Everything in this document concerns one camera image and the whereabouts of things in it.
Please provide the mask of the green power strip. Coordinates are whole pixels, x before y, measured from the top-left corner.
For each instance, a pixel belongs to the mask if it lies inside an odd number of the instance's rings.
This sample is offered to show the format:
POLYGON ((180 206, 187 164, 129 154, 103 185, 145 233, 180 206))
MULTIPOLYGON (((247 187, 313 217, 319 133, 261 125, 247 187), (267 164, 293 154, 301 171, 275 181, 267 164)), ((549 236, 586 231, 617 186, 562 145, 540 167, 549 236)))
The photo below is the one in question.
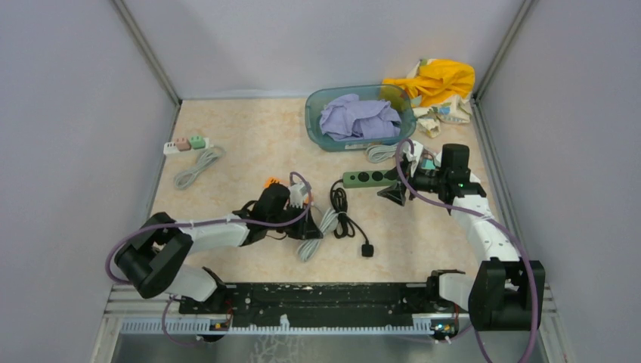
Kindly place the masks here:
POLYGON ((340 181, 345 189, 386 188, 396 182, 396 177, 388 177, 385 170, 344 172, 340 181))

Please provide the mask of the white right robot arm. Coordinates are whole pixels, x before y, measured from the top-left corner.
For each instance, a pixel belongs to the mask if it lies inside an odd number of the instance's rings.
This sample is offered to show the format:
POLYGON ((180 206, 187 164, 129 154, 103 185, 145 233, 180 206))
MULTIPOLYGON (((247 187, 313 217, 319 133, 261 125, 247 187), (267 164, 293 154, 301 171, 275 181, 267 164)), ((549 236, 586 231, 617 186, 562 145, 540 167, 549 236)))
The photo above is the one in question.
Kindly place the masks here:
POLYGON ((433 206, 447 210, 466 235, 478 261, 475 277, 458 270, 435 270, 426 303, 436 312, 455 304, 468 312, 478 331, 536 330, 540 325, 545 270, 519 250, 515 237, 497 222, 487 194, 469 168, 469 147, 445 144, 432 169, 420 167, 423 146, 405 139, 395 152, 395 183, 378 195, 403 206, 434 194, 433 206))

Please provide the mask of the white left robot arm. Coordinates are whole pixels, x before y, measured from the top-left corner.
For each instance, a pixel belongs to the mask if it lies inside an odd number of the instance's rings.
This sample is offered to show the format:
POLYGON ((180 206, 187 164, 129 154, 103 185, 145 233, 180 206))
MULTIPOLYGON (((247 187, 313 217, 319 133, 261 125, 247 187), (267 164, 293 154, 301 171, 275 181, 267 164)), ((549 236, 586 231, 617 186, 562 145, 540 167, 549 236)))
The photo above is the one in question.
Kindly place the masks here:
POLYGON ((152 215, 113 253, 116 267, 144 299, 169 293, 197 301, 209 313, 225 307, 225 284, 210 268, 185 259, 219 247, 246 247, 269 231, 297 240, 320 237, 310 213, 311 189, 300 181, 273 183, 259 199, 219 219, 180 222, 167 213, 152 215))

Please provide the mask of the orange power strip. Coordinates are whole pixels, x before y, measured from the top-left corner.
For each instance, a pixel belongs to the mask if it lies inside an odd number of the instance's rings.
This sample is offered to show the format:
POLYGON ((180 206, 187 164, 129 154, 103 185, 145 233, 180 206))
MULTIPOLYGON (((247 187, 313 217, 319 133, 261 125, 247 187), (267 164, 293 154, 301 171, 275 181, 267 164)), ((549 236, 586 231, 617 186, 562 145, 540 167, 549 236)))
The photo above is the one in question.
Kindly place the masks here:
POLYGON ((264 183, 264 188, 269 188, 272 185, 281 185, 282 181, 278 178, 275 177, 270 177, 268 180, 264 183))

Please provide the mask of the small white power strip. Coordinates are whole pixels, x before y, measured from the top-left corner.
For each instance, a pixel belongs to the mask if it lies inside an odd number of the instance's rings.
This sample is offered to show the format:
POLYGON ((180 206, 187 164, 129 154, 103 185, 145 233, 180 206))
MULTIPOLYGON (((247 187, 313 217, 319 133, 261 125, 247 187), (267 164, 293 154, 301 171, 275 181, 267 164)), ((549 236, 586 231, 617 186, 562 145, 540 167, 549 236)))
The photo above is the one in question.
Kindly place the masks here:
POLYGON ((174 145, 174 140, 173 140, 173 141, 170 141, 170 142, 166 142, 166 143, 164 144, 164 146, 163 146, 163 154, 164 154, 165 156, 169 156, 169 155, 175 155, 175 154, 185 154, 185 153, 190 153, 190 152, 192 152, 192 151, 201 151, 201 150, 205 150, 206 148, 209 148, 209 147, 210 147, 210 140, 209 140, 209 138, 205 138, 205 140, 206 140, 206 147, 205 147, 205 148, 203 148, 203 149, 199 149, 199 150, 194 150, 194 149, 192 149, 192 148, 191 148, 190 150, 186 150, 186 151, 182 151, 182 152, 179 152, 179 151, 176 149, 176 147, 175 147, 175 145, 174 145))

